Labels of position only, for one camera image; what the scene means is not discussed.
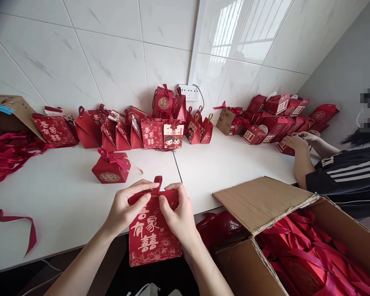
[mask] white tabletop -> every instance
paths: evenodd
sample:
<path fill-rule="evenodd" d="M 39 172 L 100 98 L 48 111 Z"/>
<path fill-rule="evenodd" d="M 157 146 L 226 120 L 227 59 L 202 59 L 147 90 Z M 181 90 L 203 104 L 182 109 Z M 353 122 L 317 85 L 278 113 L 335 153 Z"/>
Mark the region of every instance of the white tabletop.
<path fill-rule="evenodd" d="M 282 154 L 277 143 L 248 145 L 240 136 L 225 136 L 214 128 L 209 144 L 190 145 L 174 152 L 193 213 L 221 206 L 212 193 L 262 176 L 296 183 L 294 157 Z"/>
<path fill-rule="evenodd" d="M 171 152 L 126 153 L 144 170 L 142 177 L 129 174 L 126 183 L 101 184 L 91 172 L 99 159 L 97 149 L 81 146 L 49 149 L 0 182 L 0 209 L 5 215 L 32 217 L 37 232 L 37 244 L 23 258 L 30 222 L 0 222 L 0 270 L 86 244 L 105 221 L 115 192 L 141 178 L 153 181 L 162 175 L 162 190 L 180 182 Z"/>

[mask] white ceramic tile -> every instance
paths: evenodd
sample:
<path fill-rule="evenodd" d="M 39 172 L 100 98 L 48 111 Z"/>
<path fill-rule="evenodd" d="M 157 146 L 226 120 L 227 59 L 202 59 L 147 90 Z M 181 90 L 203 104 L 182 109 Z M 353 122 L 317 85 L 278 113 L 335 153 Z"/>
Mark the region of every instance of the white ceramic tile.
<path fill-rule="evenodd" d="M 41 113 L 46 105 L 43 98 L 28 81 L 0 45 L 0 95 L 20 95 L 36 111 Z"/>
<path fill-rule="evenodd" d="M 263 64 L 293 0 L 253 0 L 233 59 Z"/>
<path fill-rule="evenodd" d="M 166 83 L 171 90 L 178 84 L 186 84 L 190 63 L 190 51 L 144 43 L 149 103 L 157 86 Z"/>
<path fill-rule="evenodd" d="M 369 0 L 295 0 L 264 62 L 311 74 Z"/>
<path fill-rule="evenodd" d="M 0 42 L 51 106 L 102 102 L 74 29 L 0 14 Z"/>
<path fill-rule="evenodd" d="M 231 58 L 251 0 L 208 0 L 199 52 Z"/>
<path fill-rule="evenodd" d="M 82 30 L 77 34 L 106 106 L 148 110 L 142 42 Z"/>
<path fill-rule="evenodd" d="M 194 76 L 194 84 L 200 87 L 204 98 L 204 110 L 202 116 L 207 117 L 210 113 L 214 114 L 213 120 L 219 119 L 220 110 L 214 110 L 218 103 L 219 94 L 221 92 L 227 71 L 229 69 L 230 59 L 205 55 L 199 53 L 197 56 L 196 71 Z M 187 108 L 192 106 L 193 110 L 203 105 L 200 97 L 198 102 L 186 102 Z"/>
<path fill-rule="evenodd" d="M 229 107 L 248 107 L 250 102 L 248 93 L 260 67 L 260 65 L 232 60 L 217 106 L 226 102 L 226 106 Z"/>
<path fill-rule="evenodd" d="M 143 40 L 191 50 L 197 0 L 140 0 Z"/>
<path fill-rule="evenodd" d="M 64 3 L 74 28 L 142 40 L 137 0 L 64 0 Z"/>
<path fill-rule="evenodd" d="M 296 94 L 309 75 L 262 66 L 248 93 L 249 101 L 257 94 L 269 95 L 273 91 L 278 94 Z"/>
<path fill-rule="evenodd" d="M 71 27 L 62 0 L 4 0 L 0 12 Z"/>

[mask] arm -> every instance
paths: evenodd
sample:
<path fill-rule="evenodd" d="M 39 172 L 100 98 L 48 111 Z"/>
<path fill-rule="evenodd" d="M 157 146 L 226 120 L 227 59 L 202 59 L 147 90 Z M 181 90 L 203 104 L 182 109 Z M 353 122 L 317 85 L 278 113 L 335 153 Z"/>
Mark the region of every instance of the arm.
<path fill-rule="evenodd" d="M 136 218 L 148 203 L 151 193 L 144 194 L 133 206 L 129 206 L 127 200 L 140 191 L 158 186 L 159 183 L 140 180 L 129 188 L 119 190 L 103 226 L 45 295 L 86 295 L 111 242 Z"/>
<path fill-rule="evenodd" d="M 219 271 L 201 240 L 194 224 L 192 203 L 182 183 L 170 184 L 165 190 L 178 190 L 179 206 L 173 211 L 167 199 L 159 196 L 160 209 L 171 231 L 189 252 L 195 267 L 197 284 L 201 296 L 231 296 L 229 285 Z"/>

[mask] electrical outlet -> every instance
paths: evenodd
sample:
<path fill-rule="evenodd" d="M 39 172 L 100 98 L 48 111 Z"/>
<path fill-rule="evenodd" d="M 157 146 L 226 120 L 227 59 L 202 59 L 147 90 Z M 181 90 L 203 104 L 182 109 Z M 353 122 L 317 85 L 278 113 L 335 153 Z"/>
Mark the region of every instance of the electrical outlet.
<path fill-rule="evenodd" d="M 178 84 L 181 88 L 181 94 L 186 96 L 188 102 L 197 102 L 199 100 L 200 92 L 196 86 L 189 86 L 186 84 Z"/>

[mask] brown cardboard box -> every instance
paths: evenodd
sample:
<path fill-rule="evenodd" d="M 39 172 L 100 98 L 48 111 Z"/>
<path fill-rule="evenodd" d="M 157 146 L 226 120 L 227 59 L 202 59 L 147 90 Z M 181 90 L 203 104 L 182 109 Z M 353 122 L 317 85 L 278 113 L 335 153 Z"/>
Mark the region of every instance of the brown cardboard box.
<path fill-rule="evenodd" d="M 0 105 L 13 109 L 11 115 L 0 111 L 0 134 L 31 130 L 37 137 L 46 142 L 31 115 L 35 112 L 21 96 L 0 95 Z"/>
<path fill-rule="evenodd" d="M 215 253 L 234 295 L 288 295 L 255 236 L 298 208 L 315 213 L 318 225 L 344 243 L 350 255 L 370 275 L 370 231 L 317 194 L 261 177 L 213 196 L 251 233 L 237 244 Z"/>

